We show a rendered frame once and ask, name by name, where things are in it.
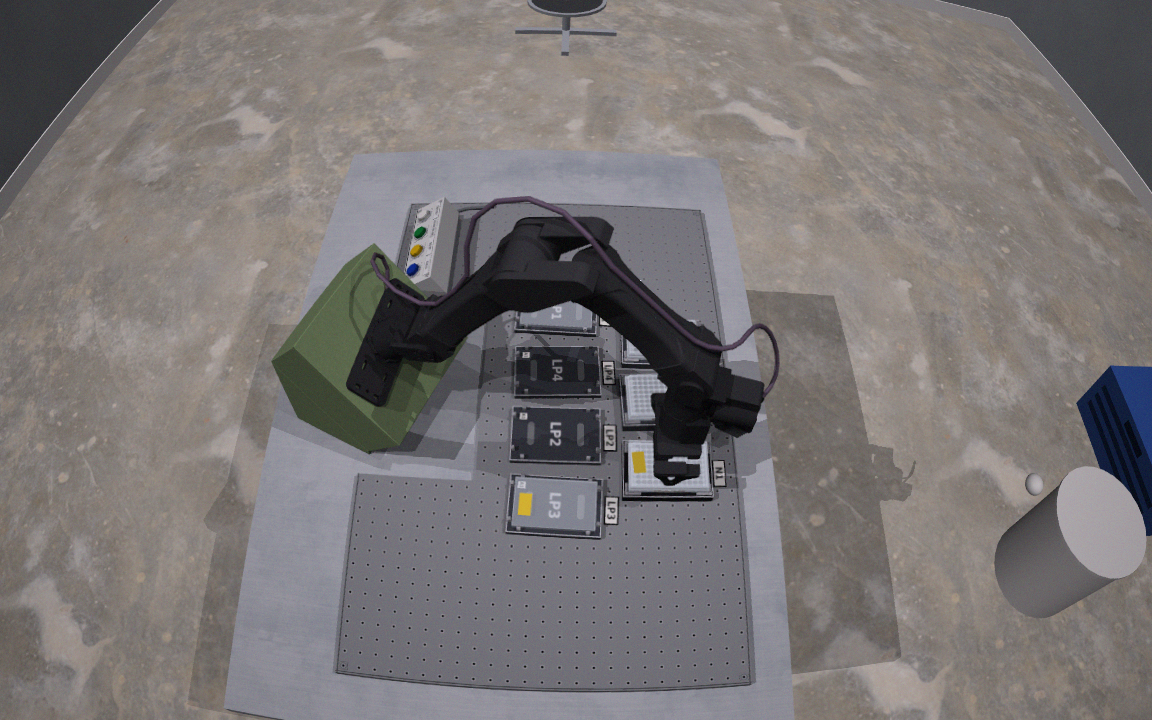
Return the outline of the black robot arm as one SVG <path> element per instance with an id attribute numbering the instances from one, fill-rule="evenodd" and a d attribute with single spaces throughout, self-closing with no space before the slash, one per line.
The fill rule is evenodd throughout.
<path id="1" fill-rule="evenodd" d="M 628 270 L 609 245 L 614 232 L 611 223 L 599 217 L 573 219 L 593 234 L 614 266 L 675 323 L 703 342 L 721 344 L 717 334 L 675 313 Z M 657 379 L 668 387 L 668 414 L 680 420 L 702 415 L 698 420 L 685 423 L 680 445 L 704 445 L 710 420 L 736 438 L 753 432 L 764 382 L 733 376 L 730 367 L 719 366 L 722 351 L 696 344 L 593 247 L 573 255 L 573 262 L 559 262 L 561 253 L 588 243 L 564 217 L 526 217 L 500 240 L 492 258 L 438 306 L 419 306 L 402 300 L 387 286 L 358 348 L 347 389 L 372 406 L 387 404 L 402 356 L 407 361 L 444 363 L 467 334 L 498 314 L 509 310 L 538 313 L 571 301 L 600 316 L 646 357 L 658 373 Z"/>

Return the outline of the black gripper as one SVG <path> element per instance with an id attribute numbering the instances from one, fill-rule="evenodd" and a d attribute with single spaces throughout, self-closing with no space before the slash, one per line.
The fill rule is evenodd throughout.
<path id="1" fill-rule="evenodd" d="M 655 402 L 655 406 L 654 406 Z M 654 477 L 662 480 L 664 486 L 676 486 L 682 480 L 700 477 L 700 464 L 685 464 L 685 462 L 669 462 L 672 457 L 689 457 L 698 460 L 702 457 L 702 445 L 680 445 L 685 423 L 692 420 L 680 420 L 668 414 L 666 409 L 666 393 L 652 393 L 652 409 L 655 414 L 655 425 L 653 433 L 654 454 Z M 668 477 L 677 477 L 669 480 Z"/>

